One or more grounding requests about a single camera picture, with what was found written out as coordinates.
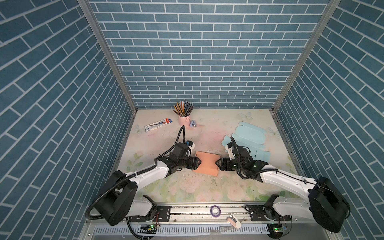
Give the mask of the orange paper box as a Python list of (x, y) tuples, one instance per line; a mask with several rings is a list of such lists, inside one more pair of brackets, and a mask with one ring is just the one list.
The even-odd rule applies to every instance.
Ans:
[(196, 152), (196, 157), (201, 160), (201, 164), (196, 170), (194, 170), (195, 173), (205, 174), (214, 177), (218, 176), (219, 167), (216, 165), (216, 161), (221, 158), (220, 155), (198, 151)]

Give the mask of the light blue paper box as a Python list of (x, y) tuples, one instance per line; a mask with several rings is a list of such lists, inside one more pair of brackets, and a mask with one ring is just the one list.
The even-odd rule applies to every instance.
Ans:
[(267, 130), (247, 122), (239, 122), (235, 131), (231, 134), (238, 146), (248, 149), (254, 160), (269, 163), (271, 153), (266, 150)]

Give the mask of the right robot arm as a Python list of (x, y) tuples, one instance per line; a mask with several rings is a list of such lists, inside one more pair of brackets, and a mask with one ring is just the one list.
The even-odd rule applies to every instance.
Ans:
[(316, 221), (324, 229), (338, 233), (350, 216), (351, 207), (333, 182), (298, 176), (280, 170), (262, 160), (254, 160), (242, 146), (229, 145), (229, 156), (220, 158), (216, 165), (221, 171), (234, 171), (243, 180), (256, 180), (282, 188), (298, 196), (289, 199), (279, 194), (269, 197), (263, 206), (266, 219), (293, 216)]

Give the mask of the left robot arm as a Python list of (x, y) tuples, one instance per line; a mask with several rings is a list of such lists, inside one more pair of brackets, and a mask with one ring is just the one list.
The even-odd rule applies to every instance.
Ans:
[(192, 157), (192, 141), (177, 143), (170, 154), (160, 155), (150, 167), (134, 173), (116, 171), (101, 187), (86, 210), (88, 220), (106, 220), (115, 226), (127, 217), (139, 216), (151, 221), (157, 216), (158, 205), (147, 195), (136, 197), (139, 190), (183, 169), (196, 170), (202, 161)]

